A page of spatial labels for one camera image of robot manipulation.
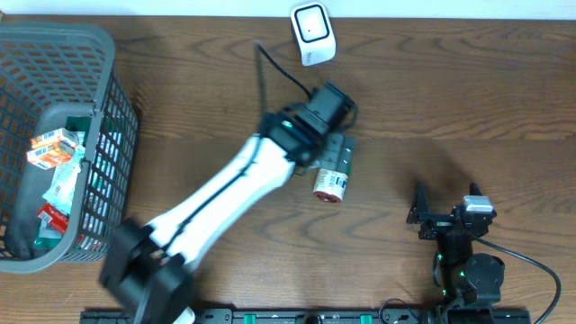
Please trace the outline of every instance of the small can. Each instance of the small can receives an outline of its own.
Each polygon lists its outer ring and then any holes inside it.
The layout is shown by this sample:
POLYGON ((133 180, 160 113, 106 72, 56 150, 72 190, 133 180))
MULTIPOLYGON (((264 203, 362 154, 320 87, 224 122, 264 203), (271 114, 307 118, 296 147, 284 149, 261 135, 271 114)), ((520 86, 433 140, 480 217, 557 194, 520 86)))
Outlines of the small can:
POLYGON ((344 198, 347 182, 347 174, 322 168, 316 177, 314 195, 328 203, 340 203, 344 198))

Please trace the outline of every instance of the wooden table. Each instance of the wooden table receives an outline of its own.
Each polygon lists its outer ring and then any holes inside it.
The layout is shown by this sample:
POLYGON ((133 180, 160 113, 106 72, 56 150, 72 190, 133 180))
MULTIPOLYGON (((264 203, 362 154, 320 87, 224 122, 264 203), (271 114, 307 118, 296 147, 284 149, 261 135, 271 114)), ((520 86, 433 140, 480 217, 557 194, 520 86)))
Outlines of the wooden table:
MULTIPOLYGON (((485 237, 549 265, 576 316, 576 23, 334 19, 337 56, 302 67, 288 19, 31 17, 95 23, 116 40, 116 71, 141 132, 126 214, 148 221, 220 170, 258 121, 253 40, 307 86, 333 82, 360 106, 346 199, 312 197, 315 173, 258 202, 206 257, 200 296, 240 308, 378 307, 441 297, 436 244, 405 224, 416 179, 438 212, 476 181, 499 215, 485 237)), ((266 67, 269 107, 304 95, 266 67)), ((553 298, 543 271, 506 263, 502 306, 535 320, 553 298)), ((0 323, 77 323, 117 307, 101 263, 0 274, 0 323)))

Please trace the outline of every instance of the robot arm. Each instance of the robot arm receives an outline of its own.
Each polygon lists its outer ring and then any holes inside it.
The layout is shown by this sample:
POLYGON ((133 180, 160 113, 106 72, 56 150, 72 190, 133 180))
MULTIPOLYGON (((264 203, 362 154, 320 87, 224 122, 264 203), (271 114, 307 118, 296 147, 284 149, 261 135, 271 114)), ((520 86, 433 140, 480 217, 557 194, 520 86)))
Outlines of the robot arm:
POLYGON ((191 323, 192 277, 202 258, 250 206, 309 167, 355 104, 331 84, 293 112, 266 114, 257 135, 191 197, 146 226, 114 233, 100 283, 134 323, 191 323))
POLYGON ((240 152, 208 183, 171 211, 148 223, 154 229, 150 238, 159 247, 165 246, 178 231, 180 224, 202 203, 236 176, 251 158, 261 140, 260 148, 246 174, 216 196, 185 227, 166 253, 171 257, 182 254, 184 266, 193 271, 208 249, 250 206, 292 175, 295 163, 286 159, 286 151, 269 138, 252 136, 240 152))

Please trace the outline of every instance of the wire mesh basket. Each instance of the wire mesh basket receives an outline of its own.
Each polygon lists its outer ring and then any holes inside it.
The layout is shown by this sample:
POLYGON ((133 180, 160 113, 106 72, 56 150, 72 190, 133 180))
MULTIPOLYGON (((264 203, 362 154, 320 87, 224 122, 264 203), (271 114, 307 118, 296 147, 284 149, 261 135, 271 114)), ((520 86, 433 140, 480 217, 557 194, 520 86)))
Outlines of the wire mesh basket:
POLYGON ((88 25, 0 26, 0 272, 31 273, 55 262, 103 258, 121 221, 138 136, 136 114, 113 73, 113 40, 88 25), (32 243, 54 169, 27 163, 30 138, 89 117, 61 241, 32 243))

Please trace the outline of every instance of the white device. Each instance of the white device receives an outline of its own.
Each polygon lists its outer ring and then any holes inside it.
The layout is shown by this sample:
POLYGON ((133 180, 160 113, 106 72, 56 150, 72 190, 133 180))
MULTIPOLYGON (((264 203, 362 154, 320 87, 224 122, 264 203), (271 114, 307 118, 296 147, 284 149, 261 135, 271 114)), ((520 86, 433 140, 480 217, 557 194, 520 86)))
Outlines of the white device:
POLYGON ((336 38, 326 7, 313 2, 292 9, 292 32, 305 67, 325 62, 336 55, 336 38))

